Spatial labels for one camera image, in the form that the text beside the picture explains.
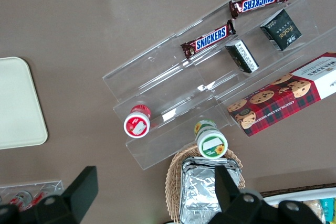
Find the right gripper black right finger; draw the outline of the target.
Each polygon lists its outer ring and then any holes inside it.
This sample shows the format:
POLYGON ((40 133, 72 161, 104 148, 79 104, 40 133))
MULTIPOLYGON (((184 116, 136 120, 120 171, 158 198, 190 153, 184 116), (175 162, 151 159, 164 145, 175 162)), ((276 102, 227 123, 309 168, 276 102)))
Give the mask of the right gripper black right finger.
POLYGON ((215 194, 221 212, 225 212, 232 201, 240 194, 237 185, 224 166, 215 167, 215 194))

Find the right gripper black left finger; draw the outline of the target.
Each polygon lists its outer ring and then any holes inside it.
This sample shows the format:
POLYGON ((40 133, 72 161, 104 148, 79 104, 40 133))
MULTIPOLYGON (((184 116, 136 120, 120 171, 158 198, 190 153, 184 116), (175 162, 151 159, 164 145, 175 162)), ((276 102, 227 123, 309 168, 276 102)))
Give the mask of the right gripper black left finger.
POLYGON ((86 213, 98 194, 96 166, 87 166, 62 193, 72 213, 86 213))

